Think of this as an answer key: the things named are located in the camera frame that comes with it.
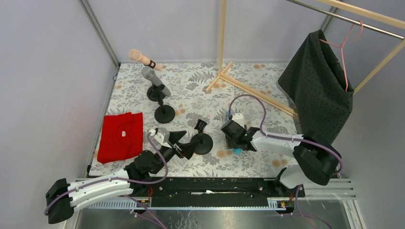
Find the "beige microphone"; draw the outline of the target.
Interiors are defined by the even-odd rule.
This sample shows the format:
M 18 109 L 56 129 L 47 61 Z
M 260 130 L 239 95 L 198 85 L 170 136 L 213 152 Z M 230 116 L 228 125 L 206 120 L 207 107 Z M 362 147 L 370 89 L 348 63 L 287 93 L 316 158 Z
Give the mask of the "beige microphone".
M 147 67 L 150 67 L 158 71 L 161 71 L 163 69 L 161 65 L 155 63 L 153 60 L 143 55 L 139 50 L 131 49 L 128 55 L 131 60 L 135 62 L 140 62 Z

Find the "grey microphone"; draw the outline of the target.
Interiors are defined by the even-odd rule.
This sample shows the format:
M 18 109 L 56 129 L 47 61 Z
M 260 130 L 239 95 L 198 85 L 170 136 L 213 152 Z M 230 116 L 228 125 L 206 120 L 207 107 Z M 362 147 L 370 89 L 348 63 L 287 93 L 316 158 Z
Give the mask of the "grey microphone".
M 166 96 L 168 96 L 168 97 L 171 97 L 171 92 L 170 92 L 170 90 L 169 90 L 169 89 L 167 88 L 167 86 L 158 78 L 158 76 L 156 75 L 154 69 L 152 69 L 151 67 L 148 67 L 148 66 L 144 66 L 144 67 L 141 69 L 141 73 L 142 73 L 142 76 L 143 76 L 146 80 L 151 81 L 151 83 L 152 83 L 154 86 L 159 87 L 159 86 L 163 85 L 163 86 L 164 86 L 164 89 L 162 90 L 163 94 L 166 95 Z

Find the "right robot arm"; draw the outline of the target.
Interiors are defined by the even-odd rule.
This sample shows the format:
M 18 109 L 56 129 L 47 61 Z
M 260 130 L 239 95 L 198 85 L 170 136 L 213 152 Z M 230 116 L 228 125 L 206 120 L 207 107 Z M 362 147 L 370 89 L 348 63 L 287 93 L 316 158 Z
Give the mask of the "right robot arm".
M 341 162 L 340 153 L 315 132 L 307 135 L 284 135 L 264 132 L 258 127 L 243 127 L 244 117 L 237 113 L 221 127 L 226 144 L 231 149 L 253 152 L 282 153 L 297 164 L 281 171 L 279 182 L 288 189 L 298 185 L 325 186 Z

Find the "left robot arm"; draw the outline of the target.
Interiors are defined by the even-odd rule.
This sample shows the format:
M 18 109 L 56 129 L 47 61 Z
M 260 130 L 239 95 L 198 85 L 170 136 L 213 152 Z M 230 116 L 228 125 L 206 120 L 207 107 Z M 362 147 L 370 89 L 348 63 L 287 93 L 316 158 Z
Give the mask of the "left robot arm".
M 44 215 L 49 224 L 56 224 L 69 219 L 93 203 L 104 199 L 131 195 L 149 185 L 164 181 L 168 175 L 168 161 L 174 155 L 191 159 L 200 143 L 193 140 L 180 143 L 186 131 L 170 132 L 164 128 L 151 129 L 147 140 L 155 153 L 145 150 L 124 169 L 112 174 L 96 177 L 87 181 L 68 183 L 65 178 L 57 180 L 45 195 Z

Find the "blue microphone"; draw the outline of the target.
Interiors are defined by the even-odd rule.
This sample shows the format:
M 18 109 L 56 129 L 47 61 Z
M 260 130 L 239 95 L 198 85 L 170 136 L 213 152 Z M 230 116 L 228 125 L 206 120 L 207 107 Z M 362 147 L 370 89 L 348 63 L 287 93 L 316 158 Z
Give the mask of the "blue microphone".
M 231 120 L 233 117 L 235 117 L 235 121 L 245 128 L 245 118 L 242 113 L 235 113 L 234 115 L 231 115 L 231 112 L 228 111 L 226 115 L 226 120 Z M 228 137 L 225 138 L 227 142 L 227 149 L 231 149 L 232 153 L 235 155 L 240 155 L 242 153 L 242 149 L 236 148 L 235 146 L 231 146 L 230 140 Z

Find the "black mic stand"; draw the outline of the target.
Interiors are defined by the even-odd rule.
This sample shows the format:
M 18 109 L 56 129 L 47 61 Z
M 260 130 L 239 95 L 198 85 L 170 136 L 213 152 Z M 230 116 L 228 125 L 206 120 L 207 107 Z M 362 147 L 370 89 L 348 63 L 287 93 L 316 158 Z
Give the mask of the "black mic stand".
M 159 107 L 155 110 L 154 117 L 155 120 L 160 124 L 167 124 L 171 122 L 175 117 L 175 111 L 170 105 L 163 103 L 161 95 L 158 95 L 158 104 Z
M 162 98 L 165 98 L 167 96 L 163 94 L 162 92 L 163 89 L 164 89 L 163 85 L 156 87 L 152 84 L 152 86 L 150 86 L 149 89 L 147 90 L 147 97 L 154 102 L 158 100 L 158 95 L 161 95 Z
M 213 148 L 212 138 L 208 134 L 204 133 L 206 126 L 207 123 L 204 120 L 198 119 L 197 124 L 194 127 L 194 129 L 198 131 L 198 133 L 191 138 L 192 142 L 198 141 L 198 145 L 194 150 L 195 154 L 206 155 L 210 153 Z

